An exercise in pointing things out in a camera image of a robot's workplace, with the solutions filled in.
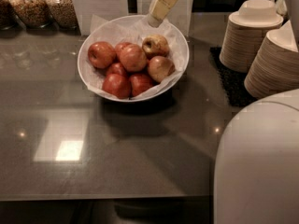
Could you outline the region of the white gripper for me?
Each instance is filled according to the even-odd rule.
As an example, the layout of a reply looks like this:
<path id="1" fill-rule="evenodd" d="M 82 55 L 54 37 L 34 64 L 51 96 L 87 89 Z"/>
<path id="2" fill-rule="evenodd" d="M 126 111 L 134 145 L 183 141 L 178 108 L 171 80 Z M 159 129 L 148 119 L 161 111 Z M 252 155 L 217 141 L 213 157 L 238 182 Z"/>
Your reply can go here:
<path id="1" fill-rule="evenodd" d="M 148 24 L 151 27 L 159 27 L 163 19 L 169 13 L 170 7 L 173 7 L 178 0 L 151 0 L 149 13 L 147 15 Z"/>

